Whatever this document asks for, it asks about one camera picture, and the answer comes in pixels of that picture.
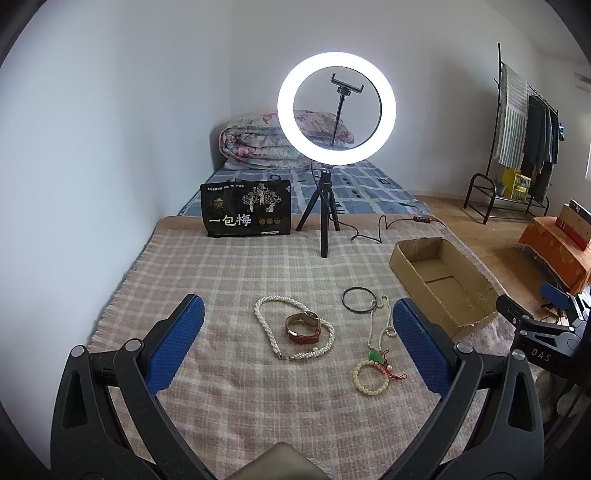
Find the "clothes rack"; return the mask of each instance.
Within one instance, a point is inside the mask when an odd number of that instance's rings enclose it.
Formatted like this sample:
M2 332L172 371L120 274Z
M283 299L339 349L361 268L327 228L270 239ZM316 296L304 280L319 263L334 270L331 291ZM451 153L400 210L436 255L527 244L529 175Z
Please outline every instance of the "clothes rack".
M499 110L501 109L501 75L502 75L502 71L503 71L503 65L505 64L501 59L501 44L500 43L498 43L498 52L499 52L499 80L497 81L495 79L495 83L497 85L499 93L498 93L498 98L497 98L497 103L496 103L496 121L495 121L495 131L493 132L493 136L492 136L491 154L488 158L488 165L486 166L486 173L483 174L483 173L478 172L472 176L472 179L470 180L470 186L468 187L468 191L466 193L466 200L464 202L465 209L470 207L478 215L483 217L483 221L482 221L483 225L486 225L486 223L488 222L488 220L490 218L500 218L500 219L505 219L505 220L527 220L530 218L530 215L532 217L537 216L531 212L532 208L544 209L544 216L546 216L548 214L548 209L550 208L550 199L548 197L546 197L544 203L540 203L537 200L535 200L531 195L527 195L525 197L525 201L508 199L508 198L502 197L500 195L497 195L495 182L492 180L492 178L489 177L489 173L491 171L492 157L495 152L495 146L496 146L496 131L499 128ZM538 98L540 98L550 109L552 109L552 111L554 113L556 113L556 115L558 115L558 110L554 110L548 104L548 102L546 102L546 100L544 100L544 98L537 92L536 89L534 89L533 87L531 87L529 85L528 85L528 87L530 88L530 90L532 91L532 93L534 95L536 95ZM475 184L475 181L477 179L484 179L488 183L490 183L491 186L486 187L486 186ZM470 203L470 198L472 197L472 190L473 189L476 189L479 192L482 192L488 198L490 198L488 206ZM495 206L495 202L497 202L497 201L506 202L507 205L510 205L512 203L519 203L519 204L525 206L526 209L522 210L520 208L511 208L509 206ZM480 210L480 208L482 208L482 207L486 207L486 212L483 213ZM491 215L493 210L498 210L499 215ZM502 213L502 212L515 212L515 213L517 213L517 215L513 215L513 216L500 215L500 213Z

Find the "ring light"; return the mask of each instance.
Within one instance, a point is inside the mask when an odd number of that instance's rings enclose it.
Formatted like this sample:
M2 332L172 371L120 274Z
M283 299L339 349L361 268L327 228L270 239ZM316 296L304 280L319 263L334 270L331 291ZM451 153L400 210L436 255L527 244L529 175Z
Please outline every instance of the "ring light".
M314 72L328 67L350 68L367 77L382 104L382 115L374 134L363 144L349 150L328 150L314 145L300 131L294 117L294 101L301 84ZM283 133L300 153L328 165L349 165L371 157L384 146L394 129L396 100L388 80L372 63L350 53L328 52L304 60L285 78L279 91L277 114Z

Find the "tripod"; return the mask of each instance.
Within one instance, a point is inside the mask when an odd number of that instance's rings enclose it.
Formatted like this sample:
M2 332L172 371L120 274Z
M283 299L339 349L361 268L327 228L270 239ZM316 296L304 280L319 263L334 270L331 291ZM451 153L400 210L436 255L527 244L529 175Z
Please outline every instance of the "tripod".
M335 129L333 130L333 136L330 140L330 146L333 147L335 145L335 138L336 133L339 128L339 121L340 121L340 114L343 110L343 104L345 99L351 95L352 92L361 93L363 92L364 85L361 88L354 87L349 85L348 83L341 82L340 80L335 79L335 75L333 73L332 78L330 79L331 83L338 85L339 88L337 89L337 93L340 95L339 99L339 107L336 111L336 119L335 119ZM332 180L330 178L330 170L323 168L320 170L320 181L318 182L318 186L316 191L312 194L310 201L304 211L304 215L302 215L300 223L296 228L296 231L300 232L301 229L304 227L304 224L314 205L320 198L320 256L322 258L327 258L329 256L329 218L332 215L332 221L335 224L335 230L340 230L339 225L339 218L337 216L336 211L336 203L335 203L335 194L332 191Z

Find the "jade pendant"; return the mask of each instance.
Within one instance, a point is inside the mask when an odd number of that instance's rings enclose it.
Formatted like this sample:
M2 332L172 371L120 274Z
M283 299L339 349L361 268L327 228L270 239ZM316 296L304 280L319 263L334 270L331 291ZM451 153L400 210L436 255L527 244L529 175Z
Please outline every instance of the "jade pendant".
M373 360L374 362L378 362L380 364L384 362L382 355L379 352L377 352L376 350L371 350L368 355L368 358L370 360Z

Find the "blue gripper pad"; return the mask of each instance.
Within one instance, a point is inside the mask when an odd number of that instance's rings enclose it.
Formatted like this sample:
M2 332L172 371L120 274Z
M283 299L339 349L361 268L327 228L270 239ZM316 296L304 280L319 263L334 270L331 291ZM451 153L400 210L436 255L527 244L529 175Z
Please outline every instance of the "blue gripper pad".
M398 300L394 304L392 321L427 388L433 393L446 395L453 377L448 358L427 331L435 325L427 320L411 299ZM453 347L449 338L445 340Z
M569 296L548 282L540 285L540 296L559 309L569 309Z
M196 296L170 327L148 361L145 382L152 395L170 386L204 319L205 304L201 297Z

